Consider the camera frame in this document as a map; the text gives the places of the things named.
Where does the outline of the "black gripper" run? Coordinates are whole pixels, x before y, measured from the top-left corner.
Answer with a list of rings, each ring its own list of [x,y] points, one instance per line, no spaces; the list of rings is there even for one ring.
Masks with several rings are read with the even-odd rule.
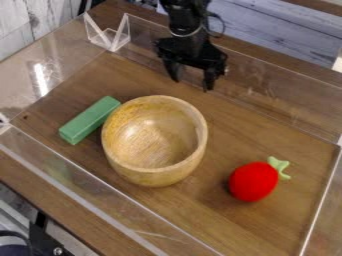
[[[227,54],[213,46],[207,35],[160,38],[154,41],[154,47],[174,82],[181,80],[186,65],[204,70],[203,91],[213,89],[217,75],[225,73]]]

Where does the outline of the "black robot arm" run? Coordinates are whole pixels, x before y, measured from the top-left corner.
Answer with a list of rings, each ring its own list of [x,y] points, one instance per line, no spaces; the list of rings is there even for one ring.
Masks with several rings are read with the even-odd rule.
[[[208,17],[220,16],[207,10],[211,0],[160,0],[168,14],[170,37],[154,41],[158,58],[170,79],[180,81],[182,65],[203,71],[201,87],[213,89],[215,80],[227,73],[228,55],[209,41]]]

